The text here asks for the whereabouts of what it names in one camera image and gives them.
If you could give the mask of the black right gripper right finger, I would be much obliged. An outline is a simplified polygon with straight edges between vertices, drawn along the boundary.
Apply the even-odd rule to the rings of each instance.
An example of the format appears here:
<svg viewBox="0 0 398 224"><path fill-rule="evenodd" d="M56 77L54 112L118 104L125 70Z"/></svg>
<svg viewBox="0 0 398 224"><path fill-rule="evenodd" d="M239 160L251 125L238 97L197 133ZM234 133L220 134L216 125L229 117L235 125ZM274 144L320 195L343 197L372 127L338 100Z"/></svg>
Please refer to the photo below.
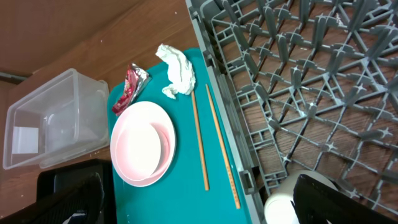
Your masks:
<svg viewBox="0 0 398 224"><path fill-rule="evenodd" d="M298 176L292 206L300 224L397 224L305 174Z"/></svg>

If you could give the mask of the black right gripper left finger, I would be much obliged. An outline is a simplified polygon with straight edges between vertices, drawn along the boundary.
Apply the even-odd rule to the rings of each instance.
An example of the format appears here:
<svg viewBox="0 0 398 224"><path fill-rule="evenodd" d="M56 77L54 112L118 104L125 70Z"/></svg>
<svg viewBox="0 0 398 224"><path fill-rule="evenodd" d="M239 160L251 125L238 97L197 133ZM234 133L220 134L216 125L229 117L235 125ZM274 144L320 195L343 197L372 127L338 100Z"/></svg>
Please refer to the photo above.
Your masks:
<svg viewBox="0 0 398 224"><path fill-rule="evenodd" d="M103 203L103 184L100 175L94 173L72 187L2 218L1 223L96 223Z"/></svg>

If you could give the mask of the white cup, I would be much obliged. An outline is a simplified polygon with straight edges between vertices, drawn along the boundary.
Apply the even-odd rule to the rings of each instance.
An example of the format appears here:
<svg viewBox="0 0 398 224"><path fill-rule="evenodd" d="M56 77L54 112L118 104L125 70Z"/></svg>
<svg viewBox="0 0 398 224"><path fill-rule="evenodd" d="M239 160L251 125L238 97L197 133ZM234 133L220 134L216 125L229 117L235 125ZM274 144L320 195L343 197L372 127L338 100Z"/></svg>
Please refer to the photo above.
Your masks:
<svg viewBox="0 0 398 224"><path fill-rule="evenodd" d="M308 175L337 190L335 185L320 173L311 170L297 170L290 174L266 200L264 214L267 224L299 224L292 202L294 187L301 174Z"/></svg>

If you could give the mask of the wooden chopstick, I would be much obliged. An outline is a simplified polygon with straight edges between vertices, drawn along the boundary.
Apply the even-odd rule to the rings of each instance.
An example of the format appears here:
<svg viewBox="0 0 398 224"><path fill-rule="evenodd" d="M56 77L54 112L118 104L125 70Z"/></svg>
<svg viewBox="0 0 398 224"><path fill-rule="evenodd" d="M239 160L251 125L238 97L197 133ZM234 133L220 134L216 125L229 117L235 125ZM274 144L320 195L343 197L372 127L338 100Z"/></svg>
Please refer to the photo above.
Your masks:
<svg viewBox="0 0 398 224"><path fill-rule="evenodd" d="M219 140L221 152L222 152L222 155L223 155L224 165L225 165L225 168L226 168L229 184L230 184L231 191L232 191L233 198L234 198L234 203L235 203L236 208L239 210L241 208L241 203L240 203L240 200L239 200L238 192L237 192L237 189L236 189L236 184L235 184L233 173L232 173L231 166L230 166L230 163L229 163L228 154L226 152L226 147L225 147L225 144L224 144L223 135L222 135L222 132L221 132L219 121L218 121L218 116L217 116L217 113L216 113L216 110L215 110L215 105L214 105L214 102L213 102L213 98L212 98L209 86L208 85L205 85L205 86L206 86L206 92L207 92L207 95L208 95L208 101L209 101L210 108L211 108L211 113L212 113L212 116L213 116L213 121L214 121L214 124L215 124L215 129L216 129L216 132L217 132L217 135L218 135L218 140Z"/></svg>
<svg viewBox="0 0 398 224"><path fill-rule="evenodd" d="M195 128L196 128L196 132L197 132L197 141L198 141L198 148L199 148L199 153L200 153L200 162L201 162L201 169L202 169L202 174L203 174L204 188L206 191L209 191L210 185L209 185L209 181L208 181L205 153L203 150L203 142L202 142L201 130L200 130L200 121L199 121L199 117L198 117L197 102L196 102L194 91L191 92L191 97L192 97L193 115L194 115L194 119L195 119Z"/></svg>

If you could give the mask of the red foil snack wrapper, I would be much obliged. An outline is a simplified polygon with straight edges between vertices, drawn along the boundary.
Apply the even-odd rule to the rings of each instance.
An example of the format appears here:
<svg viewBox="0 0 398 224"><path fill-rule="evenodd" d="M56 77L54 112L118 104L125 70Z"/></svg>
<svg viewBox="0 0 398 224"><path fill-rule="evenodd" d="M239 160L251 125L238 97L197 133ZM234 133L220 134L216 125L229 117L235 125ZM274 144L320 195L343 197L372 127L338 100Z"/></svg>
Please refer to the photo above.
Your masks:
<svg viewBox="0 0 398 224"><path fill-rule="evenodd" d="M128 65L124 79L124 90L119 100L113 105L112 112L121 115L137 98L151 80L150 74L135 63Z"/></svg>

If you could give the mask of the white tissue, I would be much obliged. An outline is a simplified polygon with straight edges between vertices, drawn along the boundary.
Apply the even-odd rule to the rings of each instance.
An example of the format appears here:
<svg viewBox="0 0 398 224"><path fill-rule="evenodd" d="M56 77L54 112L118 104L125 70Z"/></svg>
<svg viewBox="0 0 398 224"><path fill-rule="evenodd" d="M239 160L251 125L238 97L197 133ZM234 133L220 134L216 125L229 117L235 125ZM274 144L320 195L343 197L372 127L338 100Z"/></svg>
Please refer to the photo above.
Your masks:
<svg viewBox="0 0 398 224"><path fill-rule="evenodd" d="M168 65L167 76L171 84L162 89L167 97L176 100L177 94L190 95L196 78L191 61L180 50L160 44L155 55Z"/></svg>

